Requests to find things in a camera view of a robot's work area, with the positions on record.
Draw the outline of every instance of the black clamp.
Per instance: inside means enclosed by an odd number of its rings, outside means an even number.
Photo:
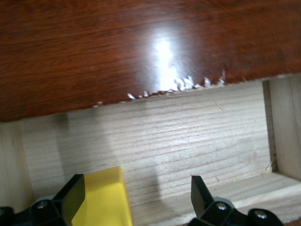
[[[229,200],[215,201],[200,176],[192,176],[191,201],[197,218],[188,226],[284,226],[268,210],[251,209],[245,215]]]
[[[0,226],[71,226],[71,220],[85,199],[84,175],[76,174],[52,200],[41,200],[15,214],[0,208]]]

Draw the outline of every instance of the yellow block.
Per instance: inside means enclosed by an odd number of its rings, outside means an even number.
[[[73,226],[132,226],[130,202],[121,167],[85,175],[86,197]]]

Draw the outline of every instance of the light wood grain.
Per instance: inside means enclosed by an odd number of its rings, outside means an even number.
[[[273,126],[273,113],[272,113],[272,104],[271,104],[271,95],[269,89],[269,81],[264,81],[263,85],[263,95],[264,95],[264,104],[265,104],[265,113],[267,119],[267,128],[269,135],[269,152],[271,156],[271,166],[273,172],[277,172],[277,155],[275,147],[275,137],[274,137],[274,126]]]
[[[301,217],[301,182],[276,173],[209,190],[213,196],[230,199],[244,214],[251,208],[263,208],[276,213],[283,222]],[[190,193],[134,207],[132,213],[135,226],[177,226],[195,217]]]
[[[301,75],[270,81],[279,172],[301,180]]]
[[[0,206],[11,206],[19,212],[32,201],[19,125],[0,123]]]
[[[260,82],[20,121],[35,198],[121,165],[132,206],[269,173]]]

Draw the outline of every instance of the wood grain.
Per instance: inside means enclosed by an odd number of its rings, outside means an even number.
[[[270,91],[278,170],[301,180],[301,74],[271,80]]]
[[[271,156],[271,167],[273,169],[273,172],[278,172],[269,81],[262,82],[262,86],[263,86],[265,113],[267,118],[267,127],[268,127],[268,135],[269,135],[269,152]]]
[[[0,121],[301,71],[299,0],[0,2]]]
[[[132,206],[271,172],[262,83],[19,121],[35,198],[121,165]]]
[[[33,202],[32,187],[17,122],[0,123],[0,206],[16,212]]]
[[[276,173],[209,190],[212,196],[230,199],[244,214],[251,208],[263,208],[277,214],[283,222],[301,217],[301,182]],[[132,215],[135,226],[177,226],[195,218],[190,193],[134,207]]]

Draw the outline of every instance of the screw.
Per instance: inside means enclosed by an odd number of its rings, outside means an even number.
[[[226,209],[227,209],[227,206],[226,206],[224,203],[219,202],[219,203],[217,203],[217,208],[218,208],[219,210],[226,210]]]
[[[261,219],[265,219],[267,218],[268,216],[261,210],[256,210],[255,211],[255,215]]]
[[[37,205],[37,209],[42,209],[47,205],[48,205],[48,201],[46,201],[46,200],[40,201]]]

